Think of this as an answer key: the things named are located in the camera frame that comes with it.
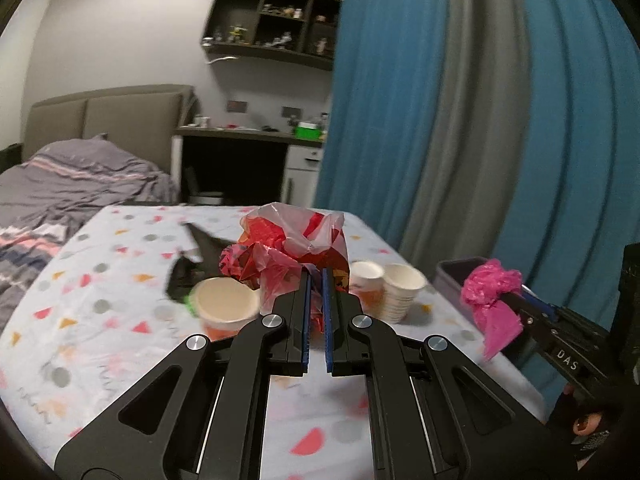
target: gray bedding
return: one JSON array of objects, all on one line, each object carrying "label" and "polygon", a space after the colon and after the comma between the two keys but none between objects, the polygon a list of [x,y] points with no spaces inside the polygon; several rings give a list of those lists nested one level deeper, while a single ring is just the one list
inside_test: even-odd
[{"label": "gray bedding", "polygon": [[172,202],[169,176],[100,137],[52,142],[0,175],[0,332],[50,259],[101,208]]}]

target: white drawer cabinet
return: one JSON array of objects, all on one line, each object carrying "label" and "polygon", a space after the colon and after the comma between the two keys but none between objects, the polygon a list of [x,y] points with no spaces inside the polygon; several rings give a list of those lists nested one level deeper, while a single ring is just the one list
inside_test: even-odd
[{"label": "white drawer cabinet", "polygon": [[311,207],[316,196],[322,148],[290,146],[282,180],[281,201],[299,207]]}]

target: wall shelf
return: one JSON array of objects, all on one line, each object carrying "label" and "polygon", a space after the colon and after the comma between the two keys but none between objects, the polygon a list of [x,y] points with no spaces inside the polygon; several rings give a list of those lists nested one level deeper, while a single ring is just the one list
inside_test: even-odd
[{"label": "wall shelf", "polygon": [[[247,56],[296,63],[320,70],[331,71],[334,66],[335,41],[341,0],[214,0],[202,37],[221,36],[224,41],[213,41],[203,49],[211,56]],[[271,7],[294,7],[303,10],[302,18],[264,11]],[[325,16],[327,22],[316,22],[316,16]],[[245,29],[242,43],[226,41],[232,27]],[[289,33],[289,49],[264,46],[274,38]],[[318,55],[323,41],[324,54]]]},{"label": "wall shelf", "polygon": [[304,18],[293,18],[292,16],[285,16],[284,14],[274,14],[273,12],[265,12],[264,10],[260,11],[261,16],[272,16],[274,18],[282,18],[283,20],[293,20],[294,22],[302,22],[305,23]]}]

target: patterned tablecloth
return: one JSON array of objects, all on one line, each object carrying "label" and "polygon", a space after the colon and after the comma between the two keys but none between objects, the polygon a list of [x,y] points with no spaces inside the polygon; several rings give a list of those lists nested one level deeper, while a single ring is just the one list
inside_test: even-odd
[{"label": "patterned tablecloth", "polygon": [[[251,209],[107,207],[44,269],[0,336],[0,396],[47,463],[187,336],[202,332],[164,295],[177,251],[196,255],[180,222],[237,239],[239,218]],[[345,216],[351,261],[404,262],[359,218]],[[393,327],[420,340],[444,335],[480,361],[478,330],[431,287]],[[373,478],[364,378],[325,373],[323,345],[312,339],[306,376],[271,381],[261,478]],[[482,366],[542,418],[542,396],[507,359]]]}]

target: white paper cup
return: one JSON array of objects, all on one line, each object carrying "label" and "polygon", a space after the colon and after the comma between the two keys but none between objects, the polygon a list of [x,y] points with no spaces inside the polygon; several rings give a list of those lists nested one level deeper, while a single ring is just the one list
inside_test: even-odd
[{"label": "white paper cup", "polygon": [[198,283],[189,300],[209,339],[231,337],[260,311],[260,291],[233,278],[209,278]]},{"label": "white paper cup", "polygon": [[412,266],[389,264],[385,266],[383,281],[385,295],[380,319],[397,323],[406,316],[418,292],[426,286],[427,279]]},{"label": "white paper cup", "polygon": [[357,261],[349,266],[349,292],[360,298],[362,309],[374,316],[382,302],[385,269],[376,262]]}]

